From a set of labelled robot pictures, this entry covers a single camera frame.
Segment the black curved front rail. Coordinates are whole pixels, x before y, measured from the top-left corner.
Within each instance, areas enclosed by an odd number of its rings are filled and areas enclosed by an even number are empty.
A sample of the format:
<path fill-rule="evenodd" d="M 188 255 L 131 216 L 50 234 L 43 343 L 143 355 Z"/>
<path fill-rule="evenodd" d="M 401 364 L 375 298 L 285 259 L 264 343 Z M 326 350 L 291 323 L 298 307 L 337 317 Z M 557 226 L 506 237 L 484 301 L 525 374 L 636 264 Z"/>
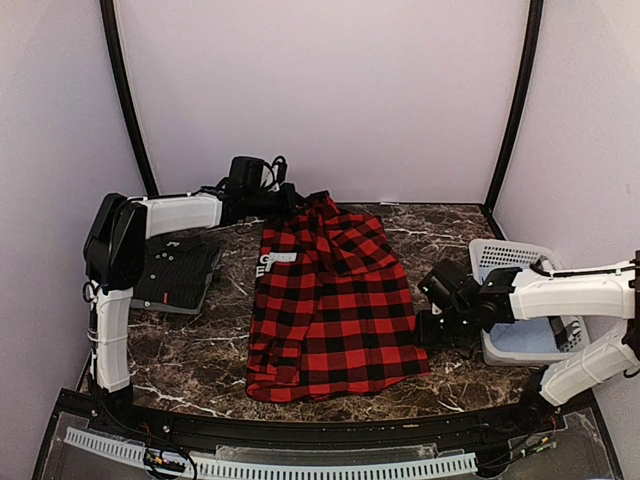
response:
<path fill-rule="evenodd" d="M 91 399 L 82 395 L 79 411 L 89 425 L 109 433 L 140 438 L 149 432 L 154 445 L 170 442 L 185 449 L 213 451 L 223 445 L 256 448 L 346 450 L 435 443 L 439 446 L 491 448 L 511 438 L 531 435 L 542 427 L 515 426 L 514 405 L 471 413 L 391 421 L 301 423 L 214 418 L 170 413 L 134 406 L 129 423 L 113 420 Z"/>

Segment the light blue folded shirt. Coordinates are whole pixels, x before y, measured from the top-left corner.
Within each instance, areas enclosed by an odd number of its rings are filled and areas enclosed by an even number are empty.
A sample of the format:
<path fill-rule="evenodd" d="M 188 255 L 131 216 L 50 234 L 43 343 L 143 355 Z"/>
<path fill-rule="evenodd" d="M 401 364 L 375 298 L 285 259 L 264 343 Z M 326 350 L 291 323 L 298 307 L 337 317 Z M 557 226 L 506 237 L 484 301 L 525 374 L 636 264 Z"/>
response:
<path fill-rule="evenodd" d="M 492 345 L 503 352 L 558 353 L 554 333 L 546 318 L 496 324 L 489 337 Z"/>

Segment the black frame post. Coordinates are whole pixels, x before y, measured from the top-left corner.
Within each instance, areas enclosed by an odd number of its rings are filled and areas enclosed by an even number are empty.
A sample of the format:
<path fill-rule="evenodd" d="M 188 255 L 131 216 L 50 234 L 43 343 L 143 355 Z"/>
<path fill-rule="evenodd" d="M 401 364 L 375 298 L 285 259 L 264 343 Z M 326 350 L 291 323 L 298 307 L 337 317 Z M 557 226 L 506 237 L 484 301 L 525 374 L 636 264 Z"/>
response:
<path fill-rule="evenodd" d="M 483 204 L 484 209 L 489 214 L 492 214 L 497 206 L 515 148 L 533 73 L 543 9 L 543 0 L 531 0 L 529 2 L 523 47 L 513 98 L 495 168 Z"/>
<path fill-rule="evenodd" d="M 99 6 L 112 76 L 138 173 L 146 195 L 157 196 L 159 188 L 144 144 L 126 70 L 116 15 L 116 4 L 113 0 L 100 0 Z"/>

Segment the right black frame post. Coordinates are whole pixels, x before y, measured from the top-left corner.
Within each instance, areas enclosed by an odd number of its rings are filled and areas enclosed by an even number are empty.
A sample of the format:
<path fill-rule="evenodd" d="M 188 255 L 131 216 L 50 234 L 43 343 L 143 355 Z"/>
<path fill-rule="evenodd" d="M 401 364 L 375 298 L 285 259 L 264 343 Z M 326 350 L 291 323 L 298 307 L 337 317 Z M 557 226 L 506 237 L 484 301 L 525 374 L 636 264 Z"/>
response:
<path fill-rule="evenodd" d="M 529 2 L 523 47 L 513 98 L 495 168 L 483 204 L 484 209 L 489 214 L 492 214 L 497 206 L 515 148 L 533 73 L 543 9 L 543 0 L 531 0 Z"/>

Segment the white plastic laundry basket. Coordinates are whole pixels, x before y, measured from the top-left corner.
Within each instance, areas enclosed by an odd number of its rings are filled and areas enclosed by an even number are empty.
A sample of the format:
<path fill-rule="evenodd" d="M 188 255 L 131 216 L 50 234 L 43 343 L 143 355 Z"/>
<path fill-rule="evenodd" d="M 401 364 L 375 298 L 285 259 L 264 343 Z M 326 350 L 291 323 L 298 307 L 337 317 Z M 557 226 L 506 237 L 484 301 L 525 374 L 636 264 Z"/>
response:
<path fill-rule="evenodd" d="M 486 280 L 489 273 L 496 268 L 521 267 L 528 268 L 532 264 L 539 264 L 545 270 L 562 269 L 564 267 L 560 257 L 552 250 L 532 244 L 510 242 L 497 239 L 474 239 L 469 244 L 469 255 L 473 278 L 478 283 Z M 581 320 L 584 328 L 584 319 L 580 316 L 562 316 L 565 323 L 572 317 Z M 490 340 L 489 333 L 481 333 L 484 361 L 492 366 L 543 366 L 568 359 L 571 353 L 515 353 L 503 352 L 496 349 Z"/>

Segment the black white checked shirt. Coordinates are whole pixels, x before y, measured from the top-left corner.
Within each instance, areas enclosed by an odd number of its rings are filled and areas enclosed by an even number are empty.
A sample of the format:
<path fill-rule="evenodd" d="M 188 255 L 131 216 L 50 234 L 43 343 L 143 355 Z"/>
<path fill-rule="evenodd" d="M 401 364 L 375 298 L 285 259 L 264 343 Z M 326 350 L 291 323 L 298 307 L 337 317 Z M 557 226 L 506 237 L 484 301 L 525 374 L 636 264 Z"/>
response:
<path fill-rule="evenodd" d="M 578 351 L 590 343 L 587 331 L 577 317 L 572 317 L 565 323 L 559 316 L 550 316 L 548 322 L 559 352 Z"/>

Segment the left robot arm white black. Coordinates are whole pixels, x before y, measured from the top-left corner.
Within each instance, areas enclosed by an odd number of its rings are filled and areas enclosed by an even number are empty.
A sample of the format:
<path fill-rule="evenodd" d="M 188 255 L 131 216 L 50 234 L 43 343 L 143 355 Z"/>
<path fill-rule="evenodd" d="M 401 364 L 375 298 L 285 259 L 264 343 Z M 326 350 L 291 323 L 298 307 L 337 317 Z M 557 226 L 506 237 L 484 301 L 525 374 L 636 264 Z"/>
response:
<path fill-rule="evenodd" d="M 113 395 L 130 389 L 129 309 L 144 271 L 146 242 L 173 232 L 227 227 L 248 217 L 267 219 L 292 212 L 302 198 L 287 182 L 287 168 L 283 156 L 272 162 L 238 156 L 215 186 L 157 197 L 119 193 L 104 197 L 83 249 L 90 375 L 99 392 Z"/>

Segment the left black frame post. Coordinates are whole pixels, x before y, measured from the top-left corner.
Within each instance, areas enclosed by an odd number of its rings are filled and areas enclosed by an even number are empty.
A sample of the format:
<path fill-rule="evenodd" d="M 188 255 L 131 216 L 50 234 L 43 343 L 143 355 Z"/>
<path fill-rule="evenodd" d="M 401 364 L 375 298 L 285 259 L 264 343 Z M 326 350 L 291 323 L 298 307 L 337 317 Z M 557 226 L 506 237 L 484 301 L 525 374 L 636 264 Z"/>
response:
<path fill-rule="evenodd" d="M 100 0 L 99 6 L 112 76 L 138 173 L 146 195 L 157 196 L 159 188 L 144 144 L 126 70 L 116 15 L 116 4 L 113 0 Z"/>

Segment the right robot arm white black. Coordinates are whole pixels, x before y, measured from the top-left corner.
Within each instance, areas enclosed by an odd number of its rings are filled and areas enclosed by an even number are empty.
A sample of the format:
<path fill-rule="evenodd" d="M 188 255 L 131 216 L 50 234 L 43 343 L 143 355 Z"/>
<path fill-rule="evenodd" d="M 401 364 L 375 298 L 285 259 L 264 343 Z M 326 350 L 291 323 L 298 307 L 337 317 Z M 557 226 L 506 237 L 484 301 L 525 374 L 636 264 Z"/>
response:
<path fill-rule="evenodd" d="M 539 262 L 527 268 L 495 268 L 483 282 L 459 263 L 445 259 L 418 288 L 431 305 L 418 324 L 427 345 L 490 332 L 499 323 L 542 317 L 617 319 L 603 337 L 534 377 L 510 413 L 511 426 L 521 434 L 534 432 L 547 420 L 550 409 L 583 391 L 618 374 L 630 378 L 639 372 L 637 258 L 595 269 L 546 270 Z"/>

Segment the red black plaid shirt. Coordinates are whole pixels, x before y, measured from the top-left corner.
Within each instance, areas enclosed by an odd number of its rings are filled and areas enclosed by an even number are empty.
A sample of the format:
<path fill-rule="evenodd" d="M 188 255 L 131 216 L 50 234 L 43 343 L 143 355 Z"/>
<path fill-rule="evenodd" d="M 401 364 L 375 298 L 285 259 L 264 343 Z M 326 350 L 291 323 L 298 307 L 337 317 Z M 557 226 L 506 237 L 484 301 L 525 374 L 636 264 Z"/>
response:
<path fill-rule="evenodd" d="M 406 271 L 381 219 L 327 192 L 264 227 L 246 393 L 256 401 L 368 396 L 430 372 Z"/>

